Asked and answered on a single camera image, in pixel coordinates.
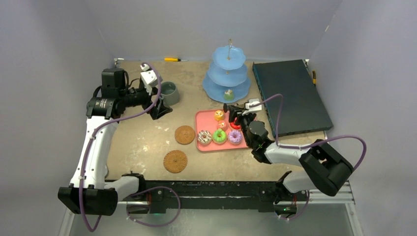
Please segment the red frosted donut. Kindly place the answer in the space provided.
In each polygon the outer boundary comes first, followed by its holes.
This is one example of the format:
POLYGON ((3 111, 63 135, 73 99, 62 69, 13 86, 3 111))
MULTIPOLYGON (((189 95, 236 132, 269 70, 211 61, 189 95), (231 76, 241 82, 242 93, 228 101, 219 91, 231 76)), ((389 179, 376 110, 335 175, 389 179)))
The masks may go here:
POLYGON ((236 121, 230 122, 229 126, 234 130, 241 130, 241 126, 236 123, 236 121))

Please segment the green cupcake with cream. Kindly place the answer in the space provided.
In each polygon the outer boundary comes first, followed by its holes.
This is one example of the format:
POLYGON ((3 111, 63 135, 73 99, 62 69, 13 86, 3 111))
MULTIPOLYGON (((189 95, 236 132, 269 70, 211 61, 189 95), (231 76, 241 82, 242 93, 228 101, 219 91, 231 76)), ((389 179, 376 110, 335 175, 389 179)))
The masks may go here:
POLYGON ((223 98, 226 101, 232 101, 235 98, 234 91, 232 89, 227 89, 224 91, 223 98))

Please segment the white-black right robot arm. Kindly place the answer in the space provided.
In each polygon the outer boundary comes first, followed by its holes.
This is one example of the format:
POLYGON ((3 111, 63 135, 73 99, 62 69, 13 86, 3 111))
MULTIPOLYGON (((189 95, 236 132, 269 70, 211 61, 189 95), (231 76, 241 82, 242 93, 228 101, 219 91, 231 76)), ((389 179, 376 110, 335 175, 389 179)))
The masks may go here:
POLYGON ((241 127, 243 139, 258 162, 302 167, 301 171, 286 172, 277 181, 276 193, 282 200, 311 189, 333 197, 354 172, 352 164, 324 140, 317 139, 311 147, 300 147, 279 145, 269 139, 265 123, 256 120, 248 104, 224 104, 223 110, 229 114, 229 121, 241 127))

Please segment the chocolate drizzle white donut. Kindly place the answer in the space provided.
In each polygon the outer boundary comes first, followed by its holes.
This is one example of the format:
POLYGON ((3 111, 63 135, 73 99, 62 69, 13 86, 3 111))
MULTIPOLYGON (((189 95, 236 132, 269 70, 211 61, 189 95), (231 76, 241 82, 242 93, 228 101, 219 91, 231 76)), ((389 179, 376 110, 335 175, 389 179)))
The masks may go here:
POLYGON ((208 145, 212 141, 211 133, 208 130, 201 130, 197 133, 197 141, 199 144, 208 145))

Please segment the yellow cupcake with cream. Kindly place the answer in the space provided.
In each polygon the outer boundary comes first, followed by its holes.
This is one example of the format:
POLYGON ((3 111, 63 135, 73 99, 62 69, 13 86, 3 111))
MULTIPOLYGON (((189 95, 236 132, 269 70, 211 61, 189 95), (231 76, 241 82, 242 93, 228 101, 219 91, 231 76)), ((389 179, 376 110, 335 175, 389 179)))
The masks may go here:
POLYGON ((214 119, 216 121, 224 120, 225 119, 225 113, 224 113, 224 111, 223 110, 216 110, 214 112, 214 119))

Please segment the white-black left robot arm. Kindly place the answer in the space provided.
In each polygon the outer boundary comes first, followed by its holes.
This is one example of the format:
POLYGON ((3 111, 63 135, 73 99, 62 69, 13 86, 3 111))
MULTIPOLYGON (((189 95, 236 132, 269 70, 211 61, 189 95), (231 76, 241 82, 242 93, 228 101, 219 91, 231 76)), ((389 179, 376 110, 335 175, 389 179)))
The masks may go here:
POLYGON ((116 181, 105 181, 112 138, 125 109, 141 106, 152 119, 172 111, 163 104, 159 73, 148 64, 141 70, 137 88, 131 86, 124 69, 103 70, 102 84, 87 103, 87 130, 79 164, 69 186, 58 191, 58 199, 74 214, 110 216, 119 201, 128 196, 141 201, 147 194, 142 174, 129 173, 116 181))

